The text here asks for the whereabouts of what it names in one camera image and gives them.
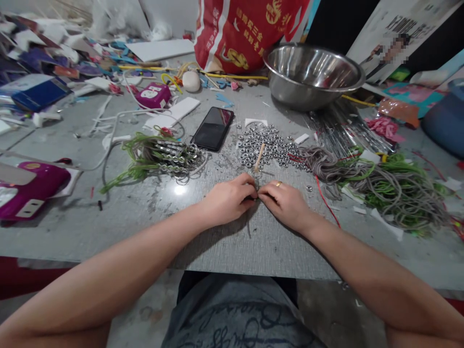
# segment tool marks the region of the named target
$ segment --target white egg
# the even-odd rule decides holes
[[[182,75],[182,84],[187,92],[196,92],[200,89],[200,78],[196,72],[185,72]]]

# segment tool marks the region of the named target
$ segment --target floor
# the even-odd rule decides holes
[[[21,261],[22,265],[30,262]],[[41,268],[55,264],[42,263]],[[108,348],[160,347],[177,298],[182,271],[167,270],[134,306],[113,320]],[[0,301],[0,323],[34,294]],[[449,298],[464,299],[464,292],[443,291]],[[386,348],[383,322],[343,284],[298,281],[298,303],[306,325],[328,346]]]

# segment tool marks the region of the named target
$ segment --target blue bucket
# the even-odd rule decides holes
[[[442,148],[464,158],[464,78],[448,83],[449,93],[422,120],[422,129]]]

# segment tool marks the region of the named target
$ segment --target forearm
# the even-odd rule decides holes
[[[74,267],[43,289],[2,331],[61,334],[103,325],[140,297],[178,252],[209,228],[197,205],[124,240]]]
[[[395,329],[464,340],[463,317],[411,272],[327,221],[302,233]]]

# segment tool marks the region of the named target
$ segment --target blue box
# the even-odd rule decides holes
[[[37,112],[70,93],[58,77],[30,74],[0,87],[0,106]]]

